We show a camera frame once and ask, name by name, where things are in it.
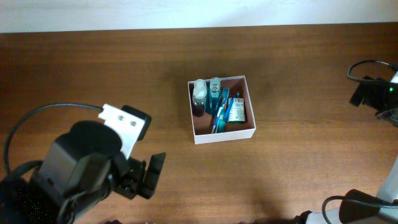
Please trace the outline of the blue and white toothbrush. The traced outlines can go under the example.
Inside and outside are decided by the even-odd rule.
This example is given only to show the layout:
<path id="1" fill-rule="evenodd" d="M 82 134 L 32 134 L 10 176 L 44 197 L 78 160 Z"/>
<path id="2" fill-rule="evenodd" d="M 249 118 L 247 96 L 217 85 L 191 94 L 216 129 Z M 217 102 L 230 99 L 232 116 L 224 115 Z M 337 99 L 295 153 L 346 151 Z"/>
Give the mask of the blue and white toothbrush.
<path id="1" fill-rule="evenodd" d="M 212 130 L 211 130 L 212 134 L 217 133 L 218 125 L 219 125 L 220 120 L 223 120 L 224 112 L 225 112 L 224 106 L 220 106 L 218 109 L 216 118 L 215 118 L 215 122 L 214 122 Z"/>

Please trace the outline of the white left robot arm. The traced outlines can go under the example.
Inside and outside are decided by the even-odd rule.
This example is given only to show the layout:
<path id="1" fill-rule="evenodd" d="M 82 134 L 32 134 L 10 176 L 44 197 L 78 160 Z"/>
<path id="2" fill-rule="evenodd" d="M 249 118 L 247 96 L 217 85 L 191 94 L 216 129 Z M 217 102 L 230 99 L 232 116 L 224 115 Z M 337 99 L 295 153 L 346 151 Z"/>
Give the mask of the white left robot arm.
<path id="1" fill-rule="evenodd" d="M 98 108 L 97 121 L 79 121 L 54 140 L 42 160 L 8 169 L 1 181 L 2 223 L 73 223 L 111 193 L 150 199 L 165 153 L 131 157 L 152 121 L 131 106 Z"/>

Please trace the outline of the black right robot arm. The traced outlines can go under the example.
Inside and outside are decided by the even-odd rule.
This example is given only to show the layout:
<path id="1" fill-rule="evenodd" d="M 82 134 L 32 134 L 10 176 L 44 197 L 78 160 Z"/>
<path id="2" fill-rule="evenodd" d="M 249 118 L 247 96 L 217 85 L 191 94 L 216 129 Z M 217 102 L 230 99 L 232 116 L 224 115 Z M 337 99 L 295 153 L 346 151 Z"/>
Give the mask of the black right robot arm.
<path id="1" fill-rule="evenodd" d="M 397 75 L 389 81 L 380 78 L 380 85 L 368 76 L 364 80 L 349 102 L 375 109 L 377 119 L 397 127 Z M 377 195 L 352 189 L 345 195 L 328 197 L 321 212 L 303 212 L 294 223 L 397 223 L 397 162 Z"/>

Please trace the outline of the clear bottle with purple liquid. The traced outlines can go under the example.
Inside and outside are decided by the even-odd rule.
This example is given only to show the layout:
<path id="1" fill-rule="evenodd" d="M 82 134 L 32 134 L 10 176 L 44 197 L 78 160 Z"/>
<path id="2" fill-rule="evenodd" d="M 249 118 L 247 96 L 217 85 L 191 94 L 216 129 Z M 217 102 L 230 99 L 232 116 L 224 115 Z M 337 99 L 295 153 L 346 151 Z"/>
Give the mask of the clear bottle with purple liquid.
<path id="1" fill-rule="evenodd" d="M 192 112 L 194 116 L 201 117 L 205 114 L 207 93 L 206 82 L 202 79 L 197 79 L 194 82 L 192 94 Z"/>

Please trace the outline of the green and white soap box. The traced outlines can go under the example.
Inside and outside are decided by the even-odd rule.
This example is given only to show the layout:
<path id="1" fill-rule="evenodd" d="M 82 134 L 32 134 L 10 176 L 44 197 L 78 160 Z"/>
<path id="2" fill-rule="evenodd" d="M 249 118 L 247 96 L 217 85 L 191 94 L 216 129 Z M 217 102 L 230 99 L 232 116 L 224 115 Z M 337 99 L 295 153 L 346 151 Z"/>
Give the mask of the green and white soap box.
<path id="1" fill-rule="evenodd" d="M 230 98 L 228 106 L 230 107 L 228 123 L 244 123 L 246 120 L 244 99 Z"/>

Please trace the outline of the green red toothpaste tube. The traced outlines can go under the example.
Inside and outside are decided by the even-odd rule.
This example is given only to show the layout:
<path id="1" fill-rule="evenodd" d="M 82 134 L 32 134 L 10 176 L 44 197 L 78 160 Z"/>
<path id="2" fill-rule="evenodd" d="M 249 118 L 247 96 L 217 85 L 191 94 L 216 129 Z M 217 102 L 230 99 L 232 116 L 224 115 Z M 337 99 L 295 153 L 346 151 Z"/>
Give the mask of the green red toothpaste tube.
<path id="1" fill-rule="evenodd" d="M 221 96 L 221 104 L 219 107 L 218 122 L 216 125 L 216 133 L 225 132 L 226 123 L 224 121 L 224 116 L 226 113 L 226 104 L 229 98 L 229 88 L 224 88 Z"/>

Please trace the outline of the teal mouthwash bottle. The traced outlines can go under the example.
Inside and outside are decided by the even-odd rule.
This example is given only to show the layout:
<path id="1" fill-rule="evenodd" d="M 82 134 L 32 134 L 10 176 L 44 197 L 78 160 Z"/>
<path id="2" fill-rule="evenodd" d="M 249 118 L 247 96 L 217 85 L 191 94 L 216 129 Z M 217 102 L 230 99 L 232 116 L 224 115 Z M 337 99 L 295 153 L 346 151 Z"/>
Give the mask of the teal mouthwash bottle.
<path id="1" fill-rule="evenodd" d="M 221 96 L 221 80 L 218 77 L 213 77 L 210 80 L 210 85 L 208 89 L 209 112 L 212 116 L 216 114 L 216 110 L 218 109 L 218 104 L 220 102 L 220 96 Z"/>

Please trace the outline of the blue disposable razor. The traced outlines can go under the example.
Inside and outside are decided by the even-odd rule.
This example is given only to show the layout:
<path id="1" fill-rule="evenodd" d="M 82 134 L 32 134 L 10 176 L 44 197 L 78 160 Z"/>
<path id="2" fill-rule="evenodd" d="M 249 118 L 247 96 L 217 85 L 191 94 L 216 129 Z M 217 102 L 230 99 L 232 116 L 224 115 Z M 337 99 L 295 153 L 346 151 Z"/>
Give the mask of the blue disposable razor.
<path id="1" fill-rule="evenodd" d="M 237 91 L 233 97 L 228 98 L 228 107 L 226 109 L 226 112 L 225 112 L 224 118 L 223 118 L 223 121 L 225 123 L 228 122 L 228 118 L 229 118 L 230 111 L 232 109 L 233 101 L 234 101 L 235 98 L 238 98 L 238 97 L 239 97 L 239 92 Z"/>

